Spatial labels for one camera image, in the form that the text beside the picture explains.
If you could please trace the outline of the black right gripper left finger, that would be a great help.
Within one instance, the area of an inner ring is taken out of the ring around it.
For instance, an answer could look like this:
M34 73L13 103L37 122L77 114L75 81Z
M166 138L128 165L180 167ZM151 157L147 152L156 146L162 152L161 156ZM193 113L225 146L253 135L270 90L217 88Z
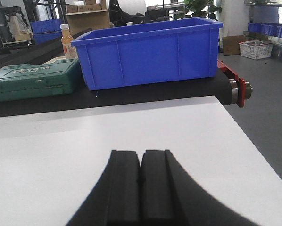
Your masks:
M139 225L138 177L135 151L111 151L103 173L67 225Z

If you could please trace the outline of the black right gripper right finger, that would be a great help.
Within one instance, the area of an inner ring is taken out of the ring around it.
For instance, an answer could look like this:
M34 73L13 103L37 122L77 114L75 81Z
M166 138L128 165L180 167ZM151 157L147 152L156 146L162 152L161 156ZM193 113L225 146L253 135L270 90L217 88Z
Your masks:
M254 226L210 195L170 150L147 150L141 161L144 226Z

